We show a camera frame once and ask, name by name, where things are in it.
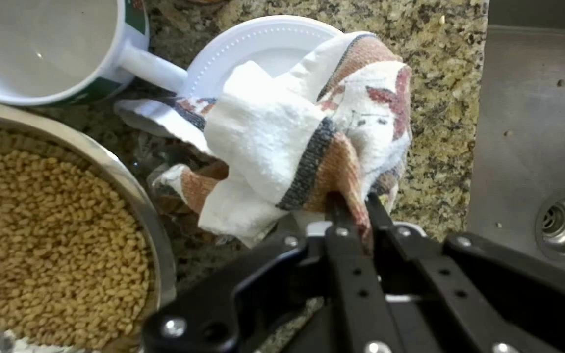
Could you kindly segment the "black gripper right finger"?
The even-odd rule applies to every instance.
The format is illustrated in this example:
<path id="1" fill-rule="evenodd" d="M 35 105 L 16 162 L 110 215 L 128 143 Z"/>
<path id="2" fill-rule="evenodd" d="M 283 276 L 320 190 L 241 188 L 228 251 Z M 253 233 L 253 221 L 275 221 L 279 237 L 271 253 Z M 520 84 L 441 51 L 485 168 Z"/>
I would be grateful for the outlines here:
<path id="1" fill-rule="evenodd" d="M 406 353 L 543 353 L 545 343 L 510 323 L 443 247 L 394 223 L 371 194 L 373 262 L 396 313 Z"/>

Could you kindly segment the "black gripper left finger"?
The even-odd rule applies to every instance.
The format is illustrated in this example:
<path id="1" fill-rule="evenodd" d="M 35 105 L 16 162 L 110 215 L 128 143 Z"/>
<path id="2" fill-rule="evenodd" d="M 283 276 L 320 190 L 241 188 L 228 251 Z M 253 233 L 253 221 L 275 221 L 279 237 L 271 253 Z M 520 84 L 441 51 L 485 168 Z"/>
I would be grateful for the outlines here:
<path id="1" fill-rule="evenodd" d="M 330 194 L 326 206 L 332 221 L 326 251 L 334 280 L 335 327 L 347 353 L 404 353 L 394 315 L 373 260 L 359 243 L 345 200 Z"/>

